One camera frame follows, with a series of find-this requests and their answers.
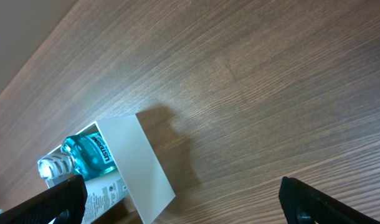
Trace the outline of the white cream tube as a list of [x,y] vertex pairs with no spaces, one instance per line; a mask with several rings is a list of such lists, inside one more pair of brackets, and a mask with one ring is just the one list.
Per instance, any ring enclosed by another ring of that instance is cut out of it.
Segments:
[[127,187],[117,170],[85,181],[87,200],[82,224],[94,222],[127,195]]

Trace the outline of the teal mouthwash bottle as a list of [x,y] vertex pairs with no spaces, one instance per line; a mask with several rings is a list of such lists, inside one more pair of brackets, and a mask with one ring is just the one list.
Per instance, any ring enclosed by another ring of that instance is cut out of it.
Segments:
[[99,132],[69,136],[59,150],[38,161],[40,177],[45,180],[73,173],[88,181],[114,170],[116,164]]

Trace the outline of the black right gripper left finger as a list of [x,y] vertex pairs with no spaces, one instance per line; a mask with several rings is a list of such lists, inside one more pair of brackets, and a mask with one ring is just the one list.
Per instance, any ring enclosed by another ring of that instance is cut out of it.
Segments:
[[87,201],[85,181],[75,175],[0,214],[0,224],[82,222]]

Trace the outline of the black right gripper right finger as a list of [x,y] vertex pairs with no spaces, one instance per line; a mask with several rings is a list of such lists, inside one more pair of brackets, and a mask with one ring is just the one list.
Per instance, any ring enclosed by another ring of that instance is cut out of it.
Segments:
[[283,177],[278,198],[288,223],[373,223],[379,221],[293,178]]

